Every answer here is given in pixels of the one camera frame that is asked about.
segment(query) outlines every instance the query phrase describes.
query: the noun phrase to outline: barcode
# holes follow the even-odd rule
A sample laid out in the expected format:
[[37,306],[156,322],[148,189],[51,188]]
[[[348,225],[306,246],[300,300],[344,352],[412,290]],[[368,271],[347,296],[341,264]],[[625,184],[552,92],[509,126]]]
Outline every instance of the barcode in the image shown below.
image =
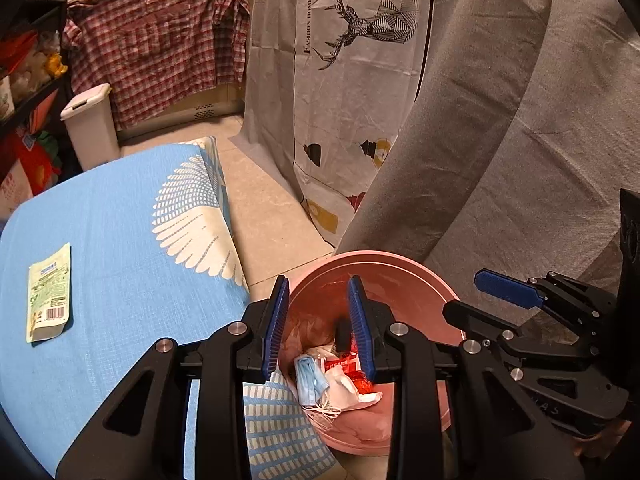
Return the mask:
[[59,306],[58,308],[47,309],[47,320],[49,319],[61,319],[65,315],[65,307]]

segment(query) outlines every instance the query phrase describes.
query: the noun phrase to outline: white trash can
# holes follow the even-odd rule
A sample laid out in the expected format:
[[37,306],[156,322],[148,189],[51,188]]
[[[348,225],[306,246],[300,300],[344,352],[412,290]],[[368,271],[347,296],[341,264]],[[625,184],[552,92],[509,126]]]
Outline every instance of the white trash can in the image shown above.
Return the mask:
[[60,114],[83,171],[120,158],[110,91],[108,83],[95,86],[71,99]]

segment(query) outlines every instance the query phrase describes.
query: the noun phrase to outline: red snack wrapper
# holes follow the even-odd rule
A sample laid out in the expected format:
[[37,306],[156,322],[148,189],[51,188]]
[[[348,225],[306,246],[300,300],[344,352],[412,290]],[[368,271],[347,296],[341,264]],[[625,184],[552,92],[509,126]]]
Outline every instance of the red snack wrapper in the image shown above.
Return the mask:
[[345,372],[345,375],[353,381],[353,384],[358,389],[359,394],[370,394],[373,391],[373,384],[367,379],[362,370]]
[[358,369],[358,354],[351,352],[349,355],[336,361],[326,361],[324,363],[324,371],[327,371],[329,368],[333,368],[334,366],[341,366],[345,375],[348,372],[354,372]]

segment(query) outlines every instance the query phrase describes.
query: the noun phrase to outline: mask ear loop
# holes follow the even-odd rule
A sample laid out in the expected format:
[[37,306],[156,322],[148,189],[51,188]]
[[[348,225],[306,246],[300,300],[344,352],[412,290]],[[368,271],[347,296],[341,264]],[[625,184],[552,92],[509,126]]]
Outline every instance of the mask ear loop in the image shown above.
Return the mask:
[[342,413],[340,408],[329,404],[329,397],[322,394],[320,401],[315,406],[304,406],[302,408],[311,425],[318,430],[329,431],[334,425],[334,420]]

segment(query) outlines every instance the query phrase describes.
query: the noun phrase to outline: deer print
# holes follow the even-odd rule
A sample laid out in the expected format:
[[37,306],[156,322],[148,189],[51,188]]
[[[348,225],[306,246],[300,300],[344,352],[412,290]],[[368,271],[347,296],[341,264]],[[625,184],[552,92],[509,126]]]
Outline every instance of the deer print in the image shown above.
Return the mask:
[[335,3],[325,7],[324,10],[337,10],[338,15],[347,22],[347,30],[335,41],[325,41],[332,48],[329,54],[321,54],[314,48],[318,57],[326,62],[326,65],[319,70],[329,68],[337,59],[340,50],[344,46],[349,46],[359,36],[378,41],[405,43],[415,32],[418,15],[417,0],[380,0],[378,12],[367,18],[358,16],[355,9],[345,6],[342,0],[333,1]]

